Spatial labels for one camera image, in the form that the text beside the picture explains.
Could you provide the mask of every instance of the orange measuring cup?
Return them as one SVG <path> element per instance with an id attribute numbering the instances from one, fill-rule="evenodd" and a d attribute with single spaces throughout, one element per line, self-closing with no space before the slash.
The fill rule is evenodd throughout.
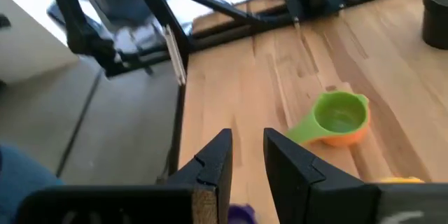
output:
<path id="1" fill-rule="evenodd" d="M 331 146 L 357 143 L 368 131 L 368 104 L 368 98 L 362 94 L 341 91 L 323 93 L 311 112 L 286 136 L 297 144 L 316 140 Z"/>

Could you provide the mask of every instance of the butcher block countertop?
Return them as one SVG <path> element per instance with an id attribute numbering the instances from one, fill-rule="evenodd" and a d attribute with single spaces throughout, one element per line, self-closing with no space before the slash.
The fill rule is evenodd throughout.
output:
<path id="1" fill-rule="evenodd" d="M 261 11 L 281 0 L 239 4 Z M 422 0 L 377 0 L 339 16 L 284 27 L 190 56 L 179 166 L 223 128 L 233 134 L 231 203 L 278 223 L 263 158 L 263 129 L 285 133 L 329 90 L 370 100 L 367 137 L 349 148 L 305 147 L 364 181 L 415 176 L 447 182 L 448 52 L 421 40 Z M 194 30 L 229 17 L 213 13 Z"/>

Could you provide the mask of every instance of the blue fabric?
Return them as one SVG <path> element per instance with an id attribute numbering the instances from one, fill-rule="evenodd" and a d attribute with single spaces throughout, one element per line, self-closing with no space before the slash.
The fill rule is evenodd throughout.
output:
<path id="1" fill-rule="evenodd" d="M 22 200 L 62 182 L 40 164 L 9 146 L 0 146 L 0 224 L 13 222 Z"/>

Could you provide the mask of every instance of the concrete floor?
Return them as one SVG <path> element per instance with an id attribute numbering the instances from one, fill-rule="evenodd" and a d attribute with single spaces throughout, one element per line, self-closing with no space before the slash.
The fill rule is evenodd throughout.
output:
<path id="1" fill-rule="evenodd" d="M 152 184 L 172 141 L 177 83 L 169 62 L 108 80 L 95 62 L 78 63 L 8 86 L 0 93 L 0 144 L 10 144 L 52 172 L 74 135 L 61 178 L 68 184 Z"/>

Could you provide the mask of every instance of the purple object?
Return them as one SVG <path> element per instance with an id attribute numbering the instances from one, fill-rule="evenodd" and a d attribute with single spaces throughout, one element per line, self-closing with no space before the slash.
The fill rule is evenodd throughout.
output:
<path id="1" fill-rule="evenodd" d="M 257 224 L 252 206 L 230 205 L 229 224 Z"/>

